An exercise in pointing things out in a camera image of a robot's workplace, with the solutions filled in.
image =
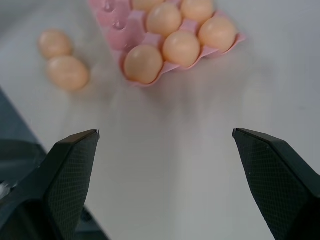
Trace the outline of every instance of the egg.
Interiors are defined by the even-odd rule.
[[[138,11],[150,12],[151,9],[162,4],[165,0],[132,0],[132,8]]]
[[[213,17],[201,27],[199,40],[202,45],[228,51],[235,43],[237,30],[234,24],[225,17]]]
[[[164,2],[155,6],[146,19],[146,29],[165,38],[179,29],[182,15],[176,5]]]
[[[198,59],[201,45],[197,37],[189,32],[179,30],[172,33],[163,44],[164,59],[184,68],[191,67]]]
[[[38,39],[38,48],[46,59],[69,56],[73,52],[70,38],[58,29],[44,31]]]
[[[181,12],[184,18],[204,24],[215,12],[213,0],[183,0]]]
[[[155,81],[164,66],[160,51],[151,45],[132,49],[124,60],[124,74],[130,80],[142,84]]]
[[[90,79],[88,68],[73,56],[57,56],[48,61],[48,77],[59,88],[67,91],[82,89]]]

